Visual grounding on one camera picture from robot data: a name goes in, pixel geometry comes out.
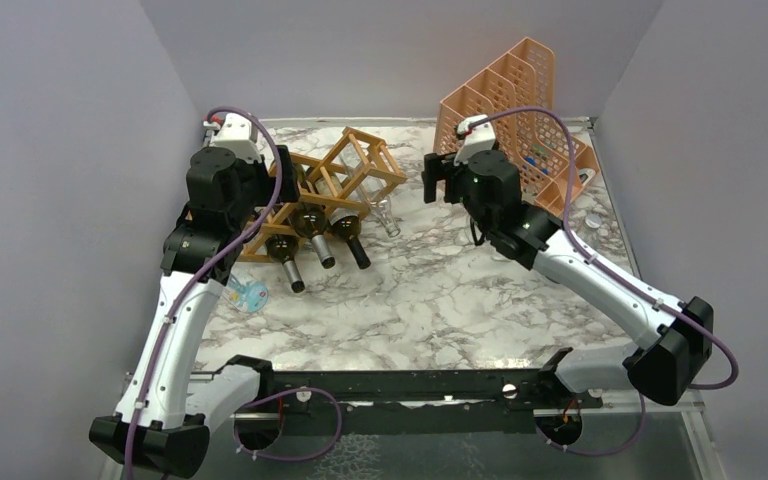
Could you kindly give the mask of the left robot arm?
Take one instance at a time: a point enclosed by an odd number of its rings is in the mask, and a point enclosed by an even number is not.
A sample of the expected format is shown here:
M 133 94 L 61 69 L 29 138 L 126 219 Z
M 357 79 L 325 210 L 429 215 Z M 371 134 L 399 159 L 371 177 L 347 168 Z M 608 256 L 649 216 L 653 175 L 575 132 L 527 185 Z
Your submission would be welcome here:
M 269 362 L 233 359 L 208 383 L 192 388 L 191 372 L 209 317 L 242 251 L 253 236 L 251 217 L 271 199 L 296 200 L 289 150 L 274 148 L 280 178 L 256 154 L 246 160 L 222 147 L 204 147 L 190 160 L 188 200 L 163 244 L 160 292 L 137 368 L 115 411 L 97 417 L 89 440 L 127 475 L 137 468 L 164 477 L 192 477 L 212 433 L 239 407 L 266 408 L 274 384 Z

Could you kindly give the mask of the green wine bottle silver neck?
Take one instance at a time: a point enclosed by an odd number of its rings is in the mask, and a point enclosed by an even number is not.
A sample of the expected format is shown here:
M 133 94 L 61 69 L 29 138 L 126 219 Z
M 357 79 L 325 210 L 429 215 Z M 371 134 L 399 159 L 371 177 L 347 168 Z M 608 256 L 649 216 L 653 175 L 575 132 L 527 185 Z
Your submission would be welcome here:
M 297 238 L 291 235 L 276 234 L 266 240 L 265 246 L 269 258 L 282 266 L 291 290 L 294 293 L 303 292 L 305 282 L 295 261 L 299 247 Z

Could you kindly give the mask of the wooden wine rack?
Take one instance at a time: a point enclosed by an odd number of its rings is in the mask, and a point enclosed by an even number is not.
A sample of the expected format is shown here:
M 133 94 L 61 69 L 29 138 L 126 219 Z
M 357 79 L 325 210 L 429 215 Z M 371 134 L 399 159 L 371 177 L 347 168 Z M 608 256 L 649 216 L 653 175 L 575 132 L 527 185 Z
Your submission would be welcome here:
M 339 154 L 346 146 L 353 147 L 362 159 L 363 164 L 358 176 L 353 177 L 338 159 Z M 325 233 L 327 243 L 330 238 L 334 238 L 345 244 L 329 229 L 328 215 L 336 207 L 355 210 L 361 220 L 361 227 L 363 220 L 375 220 L 370 215 L 369 206 L 355 193 L 364 177 L 371 175 L 382 179 L 386 183 L 386 187 L 381 196 L 388 194 L 389 197 L 397 186 L 407 180 L 406 174 L 391 155 L 384 139 L 352 127 L 343 129 L 339 140 L 321 159 L 301 153 L 291 153 L 290 156 L 296 168 L 300 189 L 299 201 L 319 204 L 325 210 L 328 222 Z M 299 246 L 306 243 L 311 246 L 309 240 L 300 237 L 295 232 L 290 222 L 290 214 L 295 210 L 298 202 L 276 206 L 273 212 L 267 216 L 265 223 L 259 228 L 254 238 L 244 244 L 238 260 L 241 262 L 270 262 L 271 259 L 267 255 L 265 242 L 270 236 L 276 234 L 295 236 Z

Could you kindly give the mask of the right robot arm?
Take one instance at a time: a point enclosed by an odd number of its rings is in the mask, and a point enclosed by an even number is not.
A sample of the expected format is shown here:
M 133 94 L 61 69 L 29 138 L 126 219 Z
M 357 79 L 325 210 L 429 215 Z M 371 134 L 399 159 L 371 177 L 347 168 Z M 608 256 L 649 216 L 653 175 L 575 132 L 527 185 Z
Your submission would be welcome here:
M 521 198 L 516 167 L 495 149 L 457 164 L 453 154 L 424 157 L 424 200 L 461 204 L 484 241 L 503 257 L 567 287 L 617 324 L 630 338 L 618 347 L 565 349 L 537 380 L 539 398 L 560 407 L 588 390 L 634 389 L 661 405 L 678 403 L 710 358 L 713 309 L 699 297 L 683 302 L 625 271 L 601 271 L 605 259 L 560 218 Z

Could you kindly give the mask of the dark wine bottle black neck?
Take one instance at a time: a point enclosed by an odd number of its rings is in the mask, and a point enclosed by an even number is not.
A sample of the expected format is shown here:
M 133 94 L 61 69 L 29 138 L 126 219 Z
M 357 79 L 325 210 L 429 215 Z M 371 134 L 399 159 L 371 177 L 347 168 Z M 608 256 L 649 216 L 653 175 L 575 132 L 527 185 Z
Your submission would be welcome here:
M 325 238 L 328 222 L 323 207 L 319 204 L 299 201 L 290 214 L 290 222 L 300 237 L 310 241 L 321 266 L 324 269 L 333 268 L 336 259 Z

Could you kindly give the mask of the green wine bottle white label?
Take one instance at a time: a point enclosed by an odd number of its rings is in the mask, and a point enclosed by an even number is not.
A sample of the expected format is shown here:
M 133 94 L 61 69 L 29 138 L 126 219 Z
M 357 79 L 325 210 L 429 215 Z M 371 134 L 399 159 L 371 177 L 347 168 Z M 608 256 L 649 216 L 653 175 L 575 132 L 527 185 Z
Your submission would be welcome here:
M 329 218 L 329 229 L 333 235 L 341 239 L 349 248 L 359 269 L 364 270 L 371 266 L 360 240 L 361 220 L 355 210 L 336 207 Z

